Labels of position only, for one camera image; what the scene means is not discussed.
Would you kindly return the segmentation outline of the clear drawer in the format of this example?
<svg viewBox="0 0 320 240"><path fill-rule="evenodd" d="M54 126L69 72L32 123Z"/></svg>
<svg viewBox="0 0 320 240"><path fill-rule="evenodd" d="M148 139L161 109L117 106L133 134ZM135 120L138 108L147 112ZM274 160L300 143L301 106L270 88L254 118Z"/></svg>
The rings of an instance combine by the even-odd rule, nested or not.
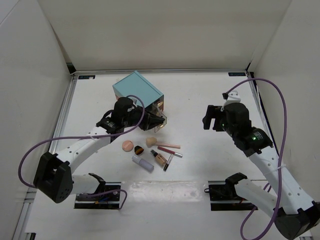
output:
<svg viewBox="0 0 320 240"><path fill-rule="evenodd" d="M167 117L161 111L149 112L148 130L157 133L166 126L167 120Z"/></svg>

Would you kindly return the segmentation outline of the teal orange drawer organizer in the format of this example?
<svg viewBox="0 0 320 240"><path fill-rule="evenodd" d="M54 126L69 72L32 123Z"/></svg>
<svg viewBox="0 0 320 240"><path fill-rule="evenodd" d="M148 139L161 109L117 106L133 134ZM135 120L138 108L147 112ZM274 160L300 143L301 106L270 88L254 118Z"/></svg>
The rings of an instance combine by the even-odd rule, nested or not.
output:
<svg viewBox="0 0 320 240"><path fill-rule="evenodd" d="M138 71L134 71L112 85L116 98L134 95L139 97L147 111L163 117L164 94Z"/></svg>

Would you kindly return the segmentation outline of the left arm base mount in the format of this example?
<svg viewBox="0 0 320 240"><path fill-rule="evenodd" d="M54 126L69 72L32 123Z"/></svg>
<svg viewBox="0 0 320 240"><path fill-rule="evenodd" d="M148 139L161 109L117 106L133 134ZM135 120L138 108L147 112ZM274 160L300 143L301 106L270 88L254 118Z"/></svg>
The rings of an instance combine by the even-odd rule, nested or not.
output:
<svg viewBox="0 0 320 240"><path fill-rule="evenodd" d="M72 180L75 209L121 210L128 198L120 183L106 182L94 173L73 175Z"/></svg>

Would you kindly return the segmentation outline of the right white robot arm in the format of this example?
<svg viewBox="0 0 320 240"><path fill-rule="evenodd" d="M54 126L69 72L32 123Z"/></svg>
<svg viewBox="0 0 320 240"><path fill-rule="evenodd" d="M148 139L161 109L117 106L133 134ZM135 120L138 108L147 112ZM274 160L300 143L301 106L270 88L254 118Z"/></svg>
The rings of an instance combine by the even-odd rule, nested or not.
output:
<svg viewBox="0 0 320 240"><path fill-rule="evenodd" d="M301 188L284 164L278 165L273 142L262 129L252 126L244 104L209 105L202 119L205 130L210 128L211 121L214 121L212 129L227 133L276 193L267 193L238 172L226 178L223 185L209 186L208 191L215 200L248 200L273 219L277 230L288 240L319 224L319 202Z"/></svg>

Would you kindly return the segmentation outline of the pink tube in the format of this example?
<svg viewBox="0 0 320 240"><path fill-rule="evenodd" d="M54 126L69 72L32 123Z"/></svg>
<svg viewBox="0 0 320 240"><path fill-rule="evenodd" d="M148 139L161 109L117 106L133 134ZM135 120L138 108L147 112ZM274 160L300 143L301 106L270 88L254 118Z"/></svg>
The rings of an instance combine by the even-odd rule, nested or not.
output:
<svg viewBox="0 0 320 240"><path fill-rule="evenodd" d="M163 143L163 142L157 142L155 145L160 146L160 147L173 148L173 149L180 149L181 148L180 145Z"/></svg>

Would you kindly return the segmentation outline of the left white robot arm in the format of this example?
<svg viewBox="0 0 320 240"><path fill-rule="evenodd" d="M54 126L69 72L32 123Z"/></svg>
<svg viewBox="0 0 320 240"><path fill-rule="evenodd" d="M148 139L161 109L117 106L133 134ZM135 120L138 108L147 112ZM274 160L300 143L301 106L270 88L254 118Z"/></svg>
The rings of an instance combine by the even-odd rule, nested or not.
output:
<svg viewBox="0 0 320 240"><path fill-rule="evenodd" d="M39 160L33 180L34 186L56 204L70 195L100 200L109 194L105 180L94 174L76 175L76 169L101 148L130 130L143 131L161 126L166 118L137 105L133 96L120 97L89 133L56 153L46 152Z"/></svg>

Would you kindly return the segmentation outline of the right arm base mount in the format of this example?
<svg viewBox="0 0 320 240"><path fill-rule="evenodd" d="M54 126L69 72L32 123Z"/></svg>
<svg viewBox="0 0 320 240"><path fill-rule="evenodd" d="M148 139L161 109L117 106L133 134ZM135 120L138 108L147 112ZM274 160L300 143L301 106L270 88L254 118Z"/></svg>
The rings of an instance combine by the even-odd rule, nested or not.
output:
<svg viewBox="0 0 320 240"><path fill-rule="evenodd" d="M251 211L255 206L243 197L236 194L235 185L246 180L243 173L235 173L224 182L209 181L204 193L209 194L211 211Z"/></svg>

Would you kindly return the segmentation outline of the red lip gloss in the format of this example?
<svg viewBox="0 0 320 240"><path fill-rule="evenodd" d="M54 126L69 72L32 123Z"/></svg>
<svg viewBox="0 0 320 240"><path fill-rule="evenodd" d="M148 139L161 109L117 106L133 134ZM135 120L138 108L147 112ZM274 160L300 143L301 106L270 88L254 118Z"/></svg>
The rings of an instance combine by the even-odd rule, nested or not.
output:
<svg viewBox="0 0 320 240"><path fill-rule="evenodd" d="M170 150L170 149L167 149L167 148L164 148L164 147L161 147L161 146L158 146L157 147L158 150L162 151L162 152L165 152L165 153L168 153L168 154L172 154L176 157L179 157L179 158L182 158L183 155L181 153L178 153L176 151L173 151L173 150Z"/></svg>

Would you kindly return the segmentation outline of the black silver eyeliner pen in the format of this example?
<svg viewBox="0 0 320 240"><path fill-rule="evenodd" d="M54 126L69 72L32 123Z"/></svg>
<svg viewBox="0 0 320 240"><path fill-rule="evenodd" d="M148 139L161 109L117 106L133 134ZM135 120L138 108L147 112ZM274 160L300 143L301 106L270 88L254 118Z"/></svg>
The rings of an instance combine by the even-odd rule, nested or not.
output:
<svg viewBox="0 0 320 240"><path fill-rule="evenodd" d="M167 160L167 162L166 162L166 164L164 165L164 168L163 168L163 171L164 171L164 172L166 172L166 171L167 171L167 169L168 169L168 167L169 167L169 165L170 165L170 163L171 163L171 161L172 161L173 157L174 157L174 155L173 155L173 154L171 154L171 155L169 156L169 158L168 158L168 160Z"/></svg>

